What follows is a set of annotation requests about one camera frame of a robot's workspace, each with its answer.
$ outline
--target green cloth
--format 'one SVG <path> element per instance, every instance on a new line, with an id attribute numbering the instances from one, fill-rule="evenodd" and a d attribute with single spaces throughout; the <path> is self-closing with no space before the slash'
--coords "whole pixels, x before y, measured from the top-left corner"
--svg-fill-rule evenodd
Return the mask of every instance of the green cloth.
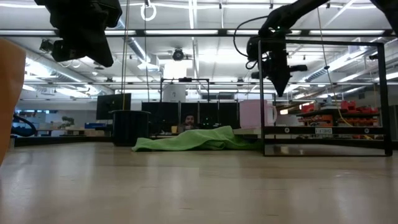
<path id="1" fill-rule="evenodd" d="M 249 143 L 233 134 L 230 126 L 213 130 L 189 130 L 174 138 L 151 140 L 139 138 L 133 151 L 153 149 L 164 151 L 185 151 L 189 149 L 255 149 L 258 145 Z"/>

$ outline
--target pink box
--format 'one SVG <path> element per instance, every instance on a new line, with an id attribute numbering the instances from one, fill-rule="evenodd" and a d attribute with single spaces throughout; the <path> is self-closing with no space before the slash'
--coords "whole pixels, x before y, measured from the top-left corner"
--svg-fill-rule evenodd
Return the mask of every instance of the pink box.
<path id="1" fill-rule="evenodd" d="M 260 128 L 261 127 L 261 112 L 260 100 L 245 100 L 240 103 L 240 120 L 241 128 Z M 275 106 L 268 105 L 264 100 L 264 117 L 265 126 L 273 126 L 277 119 L 277 110 Z"/>

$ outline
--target light wooden floor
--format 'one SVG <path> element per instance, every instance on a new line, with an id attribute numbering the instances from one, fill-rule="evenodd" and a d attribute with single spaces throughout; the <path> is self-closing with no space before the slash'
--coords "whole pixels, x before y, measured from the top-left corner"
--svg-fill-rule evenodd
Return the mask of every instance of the light wooden floor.
<path id="1" fill-rule="evenodd" d="M 23 147 L 0 168 L 0 223 L 398 223 L 397 162 Z"/>

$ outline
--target label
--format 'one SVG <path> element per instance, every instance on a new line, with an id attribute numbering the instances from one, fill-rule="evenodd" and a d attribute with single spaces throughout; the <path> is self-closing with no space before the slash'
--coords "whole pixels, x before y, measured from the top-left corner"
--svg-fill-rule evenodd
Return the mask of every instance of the label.
<path id="1" fill-rule="evenodd" d="M 332 128 L 315 128 L 315 134 L 333 134 Z"/>

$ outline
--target black bin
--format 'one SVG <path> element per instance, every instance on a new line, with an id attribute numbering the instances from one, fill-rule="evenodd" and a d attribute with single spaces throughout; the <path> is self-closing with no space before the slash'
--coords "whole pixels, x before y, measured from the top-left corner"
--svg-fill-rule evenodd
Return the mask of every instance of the black bin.
<path id="1" fill-rule="evenodd" d="M 115 146 L 135 146 L 137 138 L 149 137 L 149 112 L 117 110 L 111 113 Z"/>

